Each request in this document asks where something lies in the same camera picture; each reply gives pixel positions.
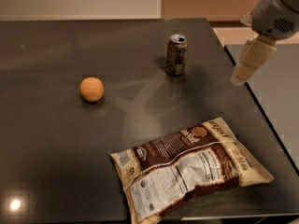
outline black table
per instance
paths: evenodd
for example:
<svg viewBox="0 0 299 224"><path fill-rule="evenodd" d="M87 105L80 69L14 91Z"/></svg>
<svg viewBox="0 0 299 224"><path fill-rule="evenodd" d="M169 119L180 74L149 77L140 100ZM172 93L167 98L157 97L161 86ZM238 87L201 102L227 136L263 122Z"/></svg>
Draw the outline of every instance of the black table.
<svg viewBox="0 0 299 224"><path fill-rule="evenodd" d="M164 71L171 34L185 76ZM275 177L193 199L171 219L298 215L298 175L206 19L0 23L0 223L128 219L109 153L223 117ZM104 81L87 104L81 80ZM21 200L21 209L9 210Z"/></svg>

